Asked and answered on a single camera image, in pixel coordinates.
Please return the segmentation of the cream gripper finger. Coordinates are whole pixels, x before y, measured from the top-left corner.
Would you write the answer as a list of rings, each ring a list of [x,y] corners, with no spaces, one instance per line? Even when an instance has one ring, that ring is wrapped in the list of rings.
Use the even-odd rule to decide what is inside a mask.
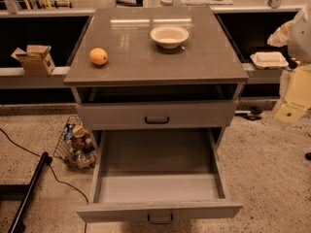
[[[285,70],[280,80],[280,100],[275,117],[284,123],[298,121],[311,108],[311,64]]]

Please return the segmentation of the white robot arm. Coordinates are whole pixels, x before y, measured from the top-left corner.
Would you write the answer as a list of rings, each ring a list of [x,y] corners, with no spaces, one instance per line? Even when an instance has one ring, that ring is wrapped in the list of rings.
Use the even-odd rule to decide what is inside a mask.
[[[284,123],[299,120],[311,108],[311,8],[303,6],[293,20],[282,24],[267,40],[273,47],[288,47],[299,64],[281,76],[281,99],[275,117]]]

